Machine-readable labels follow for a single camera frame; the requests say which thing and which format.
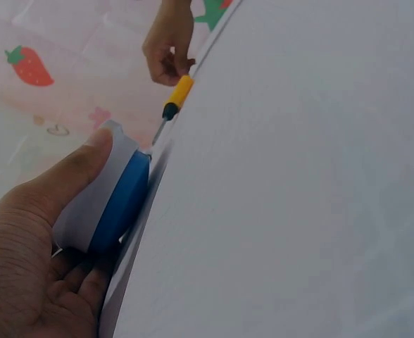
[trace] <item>strawberry print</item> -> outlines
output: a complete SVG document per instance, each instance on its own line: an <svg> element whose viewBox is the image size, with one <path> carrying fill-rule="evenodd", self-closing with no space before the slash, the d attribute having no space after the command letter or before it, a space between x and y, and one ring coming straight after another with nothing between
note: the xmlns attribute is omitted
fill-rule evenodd
<svg viewBox="0 0 414 338"><path fill-rule="evenodd" d="M96 130L101 126L102 123L110 120L111 113L109 111L105 111L102 108L96 107L94 113L88 115L89 119L94 121L93 129Z"/></svg>
<svg viewBox="0 0 414 338"><path fill-rule="evenodd" d="M45 87L54 83L38 54L29 47L17 46L12 52L5 51L7 61L18 77L28 85Z"/></svg>
<svg viewBox="0 0 414 338"><path fill-rule="evenodd" d="M234 0L224 0L221 4L220 9L225 9L225 8L229 8L230 4L233 2Z"/></svg>

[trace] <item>finger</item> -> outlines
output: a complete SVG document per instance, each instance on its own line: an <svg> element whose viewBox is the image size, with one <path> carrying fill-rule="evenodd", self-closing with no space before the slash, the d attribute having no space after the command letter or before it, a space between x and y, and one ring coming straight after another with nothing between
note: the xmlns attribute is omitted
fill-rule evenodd
<svg viewBox="0 0 414 338"><path fill-rule="evenodd" d="M76 249L65 249L51 259L49 280L63 279L83 259L83 253Z"/></svg>
<svg viewBox="0 0 414 338"><path fill-rule="evenodd" d="M113 144L110 130L97 130L79 149L32 181L13 189L6 200L54 225L63 208L101 172Z"/></svg>
<svg viewBox="0 0 414 338"><path fill-rule="evenodd" d="M78 295L81 296L92 310L94 316L99 316L102 303L110 283L117 252L100 258L93 267L93 270L84 279L79 288Z"/></svg>
<svg viewBox="0 0 414 338"><path fill-rule="evenodd" d="M160 85L173 86L174 80L170 74L167 73L167 68L162 61L147 59L149 74L152 81Z"/></svg>
<svg viewBox="0 0 414 338"><path fill-rule="evenodd" d="M93 265L93 257L86 257L65 276L65 281L68 283L68 289L71 292L78 293L80 286L92 270Z"/></svg>
<svg viewBox="0 0 414 338"><path fill-rule="evenodd" d="M174 64L176 67L177 74L179 76L183 76L188 74L189 72L189 63L188 63L188 48L189 48L189 40L188 43L183 42L176 46L175 54L174 54Z"/></svg>

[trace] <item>white surface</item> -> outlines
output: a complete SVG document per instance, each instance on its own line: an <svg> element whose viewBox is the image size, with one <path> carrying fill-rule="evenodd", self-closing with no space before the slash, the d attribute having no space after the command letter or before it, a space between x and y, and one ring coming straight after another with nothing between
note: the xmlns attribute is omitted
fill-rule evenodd
<svg viewBox="0 0 414 338"><path fill-rule="evenodd" d="M244 0L115 337L414 337L414 0Z"/></svg>
<svg viewBox="0 0 414 338"><path fill-rule="evenodd" d="M116 183L136 150L138 143L125 136L121 125L109 120L102 127L113 135L110 156L99 176L62 211L54 227L54 239L61 248L73 247L87 252Z"/></svg>
<svg viewBox="0 0 414 338"><path fill-rule="evenodd" d="M190 70L192 78L196 77L197 70L202 65L203 60L207 57L211 47L215 44L222 29L226 26L227 21L235 12L235 9L241 1L242 0L235 0L215 26L215 29L210 34L202 50L199 52L197 64ZM149 178L149 195L147 196L144 207L138 217L137 224L134 225L129 234L125 235L123 252L121 253L120 259L118 259L117 267L108 287L103 305L99 325L99 336L101 338L110 338L115 332L118 315L120 313L130 273L132 272L135 256L142 238L144 226L147 222L158 185L160 184L162 175L165 171L169 154L173 148L173 137L179 133L179 124L176 123L179 115L180 114L177 114L175 119L166 123L156 144L148 151L148 154L152 155L151 166L149 168L151 173Z"/></svg>

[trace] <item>strawberry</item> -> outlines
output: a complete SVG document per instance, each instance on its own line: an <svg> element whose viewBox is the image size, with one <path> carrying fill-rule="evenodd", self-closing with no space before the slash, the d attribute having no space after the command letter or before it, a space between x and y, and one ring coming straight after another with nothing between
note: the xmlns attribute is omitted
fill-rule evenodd
<svg viewBox="0 0 414 338"><path fill-rule="evenodd" d="M17 46L12 52L5 51L7 61L13 66L19 78L32 86L45 87L54 80L47 72L38 54L29 47Z"/></svg>

